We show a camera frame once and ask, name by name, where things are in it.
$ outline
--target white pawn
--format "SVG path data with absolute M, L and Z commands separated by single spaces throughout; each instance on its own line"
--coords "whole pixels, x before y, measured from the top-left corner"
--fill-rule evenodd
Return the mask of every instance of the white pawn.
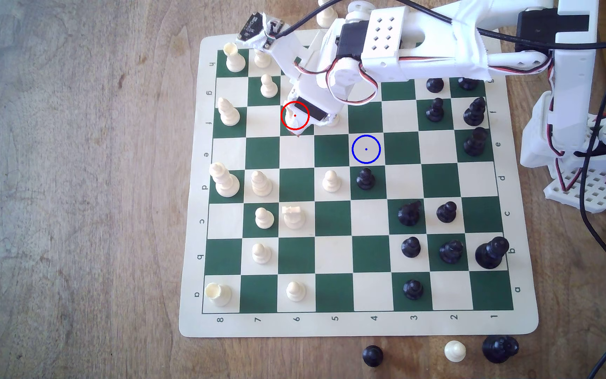
M 264 173 L 254 171 L 252 173 L 252 191 L 257 196 L 268 196 L 273 190 L 273 182 Z
M 240 112 L 227 99 L 220 97 L 217 100 L 217 108 L 223 125 L 233 126 L 240 121 Z
M 209 166 L 209 174 L 216 183 L 217 193 L 224 198 L 229 198 L 238 193 L 240 181 L 225 168 L 223 163 L 212 163 Z
M 283 206 L 282 218 L 284 224 L 291 229 L 298 229 L 305 224 L 305 213 L 299 206 Z
M 324 180 L 322 180 L 322 188 L 326 192 L 336 192 L 341 187 L 341 178 L 338 177 L 335 171 L 328 170 L 324 174 Z
M 265 264 L 270 260 L 270 256 L 270 247 L 262 244 L 255 244 L 252 246 L 252 258 L 254 258 L 254 262 L 258 264 Z
M 223 54 L 225 54 L 225 66 L 231 72 L 241 72 L 247 64 L 244 56 L 238 53 L 238 45 L 232 42 L 223 46 Z
M 258 68 L 265 68 L 270 66 L 272 58 L 268 53 L 264 53 L 260 50 L 254 50 L 254 52 L 256 53 L 256 55 L 254 56 L 254 64 L 256 64 Z
M 290 282 L 287 285 L 287 297 L 291 301 L 301 301 L 305 297 L 305 285 L 299 282 Z
M 261 76 L 261 94 L 267 98 L 272 98 L 277 94 L 277 84 L 273 82 L 273 78 L 267 73 Z
M 218 307 L 223 307 L 230 301 L 230 287 L 217 283 L 209 283 L 205 287 L 205 296 Z
M 329 0 L 318 0 L 317 4 L 324 5 L 328 1 Z M 322 28 L 330 27 L 331 24 L 333 24 L 333 21 L 335 21 L 337 18 L 338 18 L 338 13 L 336 13 L 336 11 L 333 9 L 333 6 L 328 7 L 326 9 L 324 9 L 322 12 L 317 13 L 317 23 Z
M 451 362 L 459 362 L 467 356 L 467 348 L 458 340 L 451 340 L 443 348 L 443 354 Z
M 265 208 L 258 208 L 256 211 L 257 227 L 267 229 L 273 226 L 275 216 Z

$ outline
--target red circle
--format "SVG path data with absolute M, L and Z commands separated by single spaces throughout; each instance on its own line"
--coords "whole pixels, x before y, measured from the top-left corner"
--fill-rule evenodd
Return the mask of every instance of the red circle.
M 285 110 L 285 108 L 286 108 L 286 107 L 287 107 L 289 104 L 291 104 L 291 103 L 293 103 L 293 102 L 295 102 L 295 103 L 298 103 L 298 104 L 302 105 L 302 106 L 305 108 L 305 110 L 306 110 L 306 112 L 307 112 L 307 114 L 308 114 L 308 119 L 305 121 L 305 124 L 303 124 L 303 126 L 301 126 L 301 127 L 297 127 L 296 129 L 294 129 L 293 127 L 289 127 L 289 125 L 287 125 L 287 123 L 286 123 L 286 122 L 284 122 L 284 110 Z M 301 130 L 301 129 L 303 129 L 303 128 L 305 127 L 305 125 L 308 125 L 308 122 L 310 122 L 310 109 L 308 109 L 308 108 L 306 107 L 306 105 L 305 105 L 305 104 L 303 104 L 303 103 L 302 103 L 302 102 L 300 102 L 300 101 L 290 101 L 290 102 L 288 102 L 288 103 L 284 104 L 284 107 L 282 107 L 282 112 L 280 112 L 280 119 L 282 120 L 282 124 L 284 124 L 284 126 L 286 126 L 286 127 L 287 127 L 287 129 L 289 129 L 289 130 Z

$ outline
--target chessboard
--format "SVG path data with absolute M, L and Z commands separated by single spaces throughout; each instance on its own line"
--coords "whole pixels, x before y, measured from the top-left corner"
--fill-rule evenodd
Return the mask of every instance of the chessboard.
M 317 30 L 297 31 L 309 45 Z M 226 67 L 223 46 L 235 34 L 203 39 L 197 73 L 197 102 L 191 159 L 186 247 L 179 329 L 186 337 L 311 337 L 378 335 L 526 334 L 537 327 L 537 303 L 520 193 L 506 81 L 498 76 L 476 89 L 444 78 L 431 93 L 426 80 L 382 83 L 366 105 L 343 108 L 332 127 L 312 125 L 292 135 L 280 118 L 292 88 L 273 60 L 262 69 L 255 52 L 240 49 L 241 72 Z M 485 40 L 499 52 L 496 40 Z M 261 76 L 279 86 L 261 95 Z M 357 85 L 350 100 L 366 97 Z M 226 126 L 217 99 L 228 99 L 240 121 Z M 431 122 L 425 110 L 443 99 L 444 116 Z M 489 133 L 482 154 L 463 145 L 474 127 L 463 119 L 477 97 L 487 109 L 481 124 Z M 240 182 L 237 194 L 217 193 L 209 174 L 223 163 Z M 370 190 L 356 177 L 369 167 Z M 269 195 L 257 196 L 252 172 L 271 180 Z M 334 170 L 336 192 L 322 186 Z M 420 201 L 417 224 L 407 227 L 397 213 Z M 455 219 L 441 222 L 437 208 L 452 201 Z M 306 216 L 298 229 L 283 222 L 282 207 L 299 206 Z M 257 227 L 255 211 L 272 212 L 274 225 Z M 503 236 L 510 244 L 491 270 L 475 259 L 478 246 Z M 421 253 L 409 258 L 401 244 L 417 237 Z M 440 247 L 461 241 L 463 254 L 445 263 Z M 271 257 L 255 262 L 262 244 Z M 422 284 L 417 300 L 405 297 L 409 280 Z M 292 301 L 286 288 L 303 284 L 305 297 Z M 205 295 L 209 283 L 230 288 L 227 304 Z

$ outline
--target black pawn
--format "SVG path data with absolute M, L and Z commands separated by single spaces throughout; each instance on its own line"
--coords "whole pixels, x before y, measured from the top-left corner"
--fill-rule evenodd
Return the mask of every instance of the black pawn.
M 476 262 L 479 266 L 492 270 L 501 263 L 501 259 L 509 251 L 509 241 L 504 237 L 494 237 L 487 244 L 476 249 Z
M 376 185 L 376 177 L 371 173 L 370 168 L 362 168 L 357 176 L 357 185 L 362 190 L 369 190 Z
M 465 111 L 463 118 L 469 126 L 481 125 L 485 118 L 485 99 L 477 97 Z
M 465 91 L 474 91 L 478 87 L 478 80 L 476 79 L 459 78 L 457 83 Z
M 464 246 L 462 245 L 462 242 L 453 239 L 449 243 L 444 244 L 439 248 L 438 255 L 441 257 L 443 262 L 455 264 L 458 263 L 462 258 L 463 249 Z
M 403 285 L 403 294 L 410 300 L 417 300 L 422 297 L 425 292 L 425 288 L 422 287 L 422 283 L 417 280 L 409 280 Z
M 439 122 L 443 119 L 443 99 L 437 97 L 432 100 L 432 106 L 427 109 L 425 115 L 431 122 Z
M 407 227 L 417 224 L 417 221 L 420 219 L 420 201 L 402 205 L 399 208 L 397 216 L 399 217 L 399 222 Z
M 436 217 L 438 217 L 441 222 L 445 222 L 446 224 L 455 220 L 456 215 L 457 205 L 453 202 L 447 202 L 438 207 L 436 210 Z
M 401 252 L 409 258 L 415 258 L 420 254 L 420 241 L 417 237 L 408 237 L 401 243 Z
M 465 141 L 463 146 L 465 152 L 472 157 L 478 157 L 485 150 L 485 140 L 487 140 L 487 130 L 482 126 L 477 127 Z
M 427 91 L 437 94 L 443 90 L 443 79 L 441 78 L 432 78 L 427 79 Z
M 375 345 L 367 346 L 362 352 L 362 358 L 368 366 L 380 366 L 383 363 L 383 350 Z
M 518 341 L 510 336 L 488 336 L 483 341 L 483 355 L 494 364 L 503 364 L 518 354 Z

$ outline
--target wooden table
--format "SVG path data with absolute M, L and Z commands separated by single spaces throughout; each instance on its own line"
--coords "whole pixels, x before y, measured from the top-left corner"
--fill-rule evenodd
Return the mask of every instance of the wooden table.
M 199 43 L 255 10 L 293 23 L 314 6 L 0 0 L 0 378 L 588 373 L 606 349 L 606 255 L 576 209 L 543 198 L 545 168 L 519 167 L 541 322 L 505 364 L 483 358 L 481 336 L 180 335 Z M 509 81 L 518 147 L 546 88 L 543 74 Z M 606 212 L 591 218 L 606 240 Z M 454 338 L 459 364 L 443 355 Z M 371 344 L 386 355 L 376 369 L 360 358 Z

